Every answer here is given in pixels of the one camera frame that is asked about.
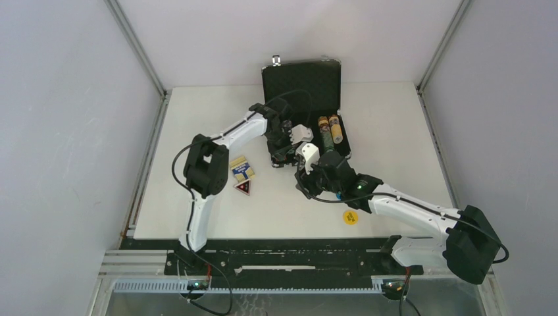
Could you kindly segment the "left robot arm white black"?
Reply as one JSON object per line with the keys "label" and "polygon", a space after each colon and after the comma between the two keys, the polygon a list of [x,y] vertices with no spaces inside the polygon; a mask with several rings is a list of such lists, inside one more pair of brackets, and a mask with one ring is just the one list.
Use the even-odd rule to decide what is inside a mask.
{"label": "left robot arm white black", "polygon": [[175,181],[191,195],[191,210],[185,232],[179,237],[188,249],[180,266],[191,275],[205,268],[205,256],[198,252],[207,243],[207,228],[214,198],[228,181],[230,152],[241,149],[259,136],[266,138],[273,163],[281,164],[294,152],[290,130],[292,106],[283,98],[250,106],[245,116],[214,136],[196,135],[172,161]]}

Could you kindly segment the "playing card deck box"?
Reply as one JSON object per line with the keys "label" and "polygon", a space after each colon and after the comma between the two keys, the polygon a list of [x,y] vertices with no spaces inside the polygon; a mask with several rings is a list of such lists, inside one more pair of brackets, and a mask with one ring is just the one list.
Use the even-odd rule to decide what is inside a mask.
{"label": "playing card deck box", "polygon": [[251,168],[245,156],[240,156],[230,162],[230,169],[233,177],[238,182],[243,182],[255,177],[255,172]]}

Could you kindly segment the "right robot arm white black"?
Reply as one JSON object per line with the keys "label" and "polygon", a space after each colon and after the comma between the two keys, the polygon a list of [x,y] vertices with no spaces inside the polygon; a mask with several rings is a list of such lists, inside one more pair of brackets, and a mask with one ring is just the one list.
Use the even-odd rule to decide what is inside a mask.
{"label": "right robot arm white black", "polygon": [[320,155],[311,144],[296,151],[297,189],[324,203],[323,192],[337,194],[329,204],[398,220],[420,237],[393,235],[382,247],[381,268],[396,274],[404,267],[442,267],[471,284],[483,283],[491,266],[509,259],[509,250],[477,207],[464,209],[427,203],[396,190],[379,178],[355,172],[336,151]]}

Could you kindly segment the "black aluminium poker case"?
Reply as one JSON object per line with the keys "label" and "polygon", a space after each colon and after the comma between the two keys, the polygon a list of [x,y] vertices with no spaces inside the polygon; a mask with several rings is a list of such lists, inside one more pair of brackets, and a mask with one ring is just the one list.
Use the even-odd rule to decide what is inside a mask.
{"label": "black aluminium poker case", "polygon": [[324,145],[318,127],[319,117],[339,118],[343,140],[334,149],[346,158],[351,157],[351,147],[341,116],[342,64],[337,59],[323,56],[319,59],[282,61],[279,55],[261,70],[265,102],[273,105],[287,103],[286,115],[280,119],[294,127],[302,124],[313,131],[312,144],[321,153]]}

